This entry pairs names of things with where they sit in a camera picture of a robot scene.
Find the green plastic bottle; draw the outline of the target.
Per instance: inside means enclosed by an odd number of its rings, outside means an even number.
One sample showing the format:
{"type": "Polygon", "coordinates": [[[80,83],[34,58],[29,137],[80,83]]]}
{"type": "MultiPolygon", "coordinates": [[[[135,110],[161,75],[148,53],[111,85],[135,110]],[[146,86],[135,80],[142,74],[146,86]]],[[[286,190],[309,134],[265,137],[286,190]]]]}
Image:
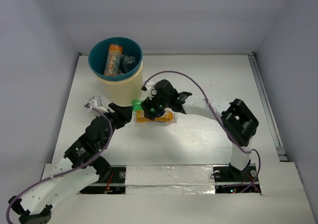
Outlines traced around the green plastic bottle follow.
{"type": "Polygon", "coordinates": [[[142,102],[143,102],[143,100],[133,100],[132,101],[133,112],[143,111],[143,108],[141,106],[142,102]]]}

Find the yellow bottle blue label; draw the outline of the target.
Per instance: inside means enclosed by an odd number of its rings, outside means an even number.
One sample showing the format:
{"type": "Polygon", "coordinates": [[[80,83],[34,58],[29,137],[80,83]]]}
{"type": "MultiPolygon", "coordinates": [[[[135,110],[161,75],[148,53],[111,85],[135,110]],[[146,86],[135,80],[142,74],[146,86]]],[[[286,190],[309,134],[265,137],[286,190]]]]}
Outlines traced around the yellow bottle blue label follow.
{"type": "Polygon", "coordinates": [[[178,119],[178,114],[173,113],[169,110],[165,110],[163,113],[156,113],[151,109],[151,113],[155,115],[155,119],[151,120],[145,117],[143,110],[138,110],[136,112],[136,122],[137,123],[148,123],[148,122],[162,122],[162,123],[176,123],[178,119]]]}

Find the orange bottle white label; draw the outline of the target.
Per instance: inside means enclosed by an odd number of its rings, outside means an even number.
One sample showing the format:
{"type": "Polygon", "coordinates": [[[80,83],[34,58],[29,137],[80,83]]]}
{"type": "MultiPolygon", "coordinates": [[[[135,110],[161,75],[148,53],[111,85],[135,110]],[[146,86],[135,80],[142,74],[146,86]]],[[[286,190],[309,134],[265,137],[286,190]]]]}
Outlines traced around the orange bottle white label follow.
{"type": "Polygon", "coordinates": [[[104,69],[105,76],[117,76],[123,47],[117,44],[110,44],[108,48],[107,60],[104,69]]]}

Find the clear bottle blue label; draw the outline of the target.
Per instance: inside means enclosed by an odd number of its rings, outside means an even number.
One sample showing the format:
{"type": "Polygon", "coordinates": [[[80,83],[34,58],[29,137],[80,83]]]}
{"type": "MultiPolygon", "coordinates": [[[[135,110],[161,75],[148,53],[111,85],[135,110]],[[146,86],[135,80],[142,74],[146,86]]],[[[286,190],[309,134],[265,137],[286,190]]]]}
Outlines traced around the clear bottle blue label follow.
{"type": "Polygon", "coordinates": [[[122,55],[120,62],[120,69],[122,73],[129,73],[135,68],[137,62],[134,56],[122,55]]]}

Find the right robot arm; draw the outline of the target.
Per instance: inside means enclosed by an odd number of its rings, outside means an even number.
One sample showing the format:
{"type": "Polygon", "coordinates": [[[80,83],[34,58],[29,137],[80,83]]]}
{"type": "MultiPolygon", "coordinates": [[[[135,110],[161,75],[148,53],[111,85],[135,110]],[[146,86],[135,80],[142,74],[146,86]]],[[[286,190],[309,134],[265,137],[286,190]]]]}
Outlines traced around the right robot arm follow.
{"type": "Polygon", "coordinates": [[[240,99],[232,102],[209,102],[206,97],[195,97],[191,92],[178,92],[163,79],[157,83],[148,81],[142,86],[148,97],[141,103],[146,118],[154,120],[166,109],[185,115],[197,115],[215,120],[225,130],[232,142],[229,175],[233,180],[246,176],[250,163],[250,141],[256,134],[259,121],[240,99]]]}

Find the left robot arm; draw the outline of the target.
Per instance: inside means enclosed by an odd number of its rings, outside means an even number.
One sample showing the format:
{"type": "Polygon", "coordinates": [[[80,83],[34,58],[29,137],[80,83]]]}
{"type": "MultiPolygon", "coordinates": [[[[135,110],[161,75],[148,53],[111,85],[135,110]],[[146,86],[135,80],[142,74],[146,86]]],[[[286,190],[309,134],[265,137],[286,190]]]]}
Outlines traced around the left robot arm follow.
{"type": "Polygon", "coordinates": [[[18,214],[22,224],[46,224],[60,201],[96,181],[107,182],[111,178],[112,166],[101,154],[108,148],[115,130],[131,121],[133,107],[114,103],[108,107],[105,110],[85,105],[98,115],[65,151],[48,177],[10,198],[6,211],[9,224],[10,211],[18,214]]]}

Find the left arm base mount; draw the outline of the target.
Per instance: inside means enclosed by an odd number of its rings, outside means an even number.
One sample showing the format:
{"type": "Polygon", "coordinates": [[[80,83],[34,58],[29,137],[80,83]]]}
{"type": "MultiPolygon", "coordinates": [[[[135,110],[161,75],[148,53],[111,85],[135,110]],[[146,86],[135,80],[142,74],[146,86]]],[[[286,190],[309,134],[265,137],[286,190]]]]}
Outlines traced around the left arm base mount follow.
{"type": "Polygon", "coordinates": [[[98,180],[80,190],[80,194],[125,194],[126,166],[113,166],[106,181],[98,180]]]}

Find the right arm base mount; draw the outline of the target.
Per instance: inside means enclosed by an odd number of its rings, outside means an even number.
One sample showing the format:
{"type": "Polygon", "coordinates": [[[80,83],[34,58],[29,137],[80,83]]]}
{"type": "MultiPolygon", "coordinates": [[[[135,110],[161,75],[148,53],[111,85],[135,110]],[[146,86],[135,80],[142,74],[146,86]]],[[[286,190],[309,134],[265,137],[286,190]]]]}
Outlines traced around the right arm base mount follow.
{"type": "Polygon", "coordinates": [[[230,164],[213,166],[210,179],[215,182],[215,193],[235,194],[235,193],[261,193],[261,188],[255,164],[246,166],[240,171],[230,164]]]}

